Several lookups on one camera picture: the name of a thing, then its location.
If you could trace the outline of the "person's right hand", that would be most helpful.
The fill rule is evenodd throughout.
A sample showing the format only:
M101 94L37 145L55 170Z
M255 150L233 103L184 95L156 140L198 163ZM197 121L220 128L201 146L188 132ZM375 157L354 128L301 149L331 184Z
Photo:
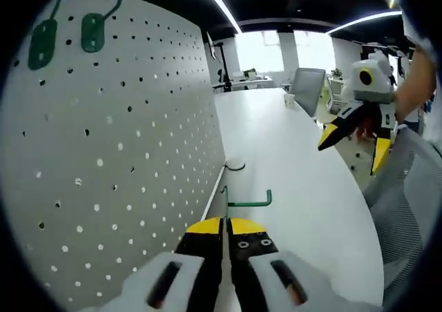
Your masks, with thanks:
M355 136L358 143L373 140L375 138L373 119L370 117L364 119L360 126L355 130Z

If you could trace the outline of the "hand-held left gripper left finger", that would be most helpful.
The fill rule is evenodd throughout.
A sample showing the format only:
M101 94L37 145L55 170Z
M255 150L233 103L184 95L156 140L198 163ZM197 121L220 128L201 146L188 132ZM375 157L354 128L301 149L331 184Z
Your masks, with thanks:
M142 311L212 311L222 280L223 219L191 225L173 252L138 271L129 302Z

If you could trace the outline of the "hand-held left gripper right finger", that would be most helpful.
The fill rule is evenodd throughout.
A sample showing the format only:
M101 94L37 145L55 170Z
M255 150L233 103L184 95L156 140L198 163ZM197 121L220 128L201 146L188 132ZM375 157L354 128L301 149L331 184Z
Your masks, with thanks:
M227 222L231 279L242 311L343 311L329 280L291 251L278 249L258 223Z

